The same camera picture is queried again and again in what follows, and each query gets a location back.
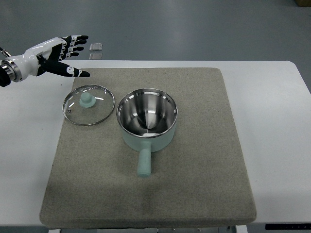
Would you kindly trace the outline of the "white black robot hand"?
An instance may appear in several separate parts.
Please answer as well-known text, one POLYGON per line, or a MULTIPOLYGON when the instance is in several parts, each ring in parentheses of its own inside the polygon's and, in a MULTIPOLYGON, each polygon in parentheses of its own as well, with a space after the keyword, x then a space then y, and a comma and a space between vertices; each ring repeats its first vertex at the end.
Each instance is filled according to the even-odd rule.
POLYGON ((5 56, 0 66, 10 69, 11 82, 21 82, 28 76, 40 76, 45 72, 63 77, 88 78, 90 73, 62 63, 63 60, 79 55, 86 44, 87 35, 55 37, 27 49, 22 55, 10 55, 5 49, 0 52, 5 56))

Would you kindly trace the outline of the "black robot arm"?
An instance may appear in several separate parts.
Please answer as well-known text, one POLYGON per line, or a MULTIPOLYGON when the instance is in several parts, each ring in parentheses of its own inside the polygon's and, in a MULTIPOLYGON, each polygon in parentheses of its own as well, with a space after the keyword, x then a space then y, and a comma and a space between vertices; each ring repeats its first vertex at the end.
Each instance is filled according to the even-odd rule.
POLYGON ((6 66, 0 66, 0 86, 6 87, 11 83, 10 69, 6 66))

